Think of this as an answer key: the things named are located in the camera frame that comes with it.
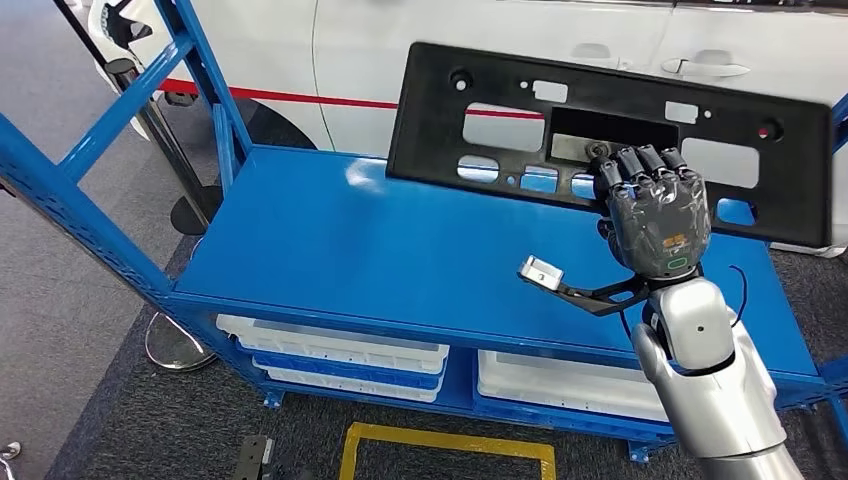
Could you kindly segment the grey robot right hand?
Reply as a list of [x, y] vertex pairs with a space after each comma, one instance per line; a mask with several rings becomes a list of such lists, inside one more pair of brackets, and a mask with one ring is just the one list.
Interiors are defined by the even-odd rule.
[[614, 258], [650, 280], [697, 270], [709, 244], [711, 214], [703, 177], [676, 147], [624, 147], [590, 161], [597, 223]]

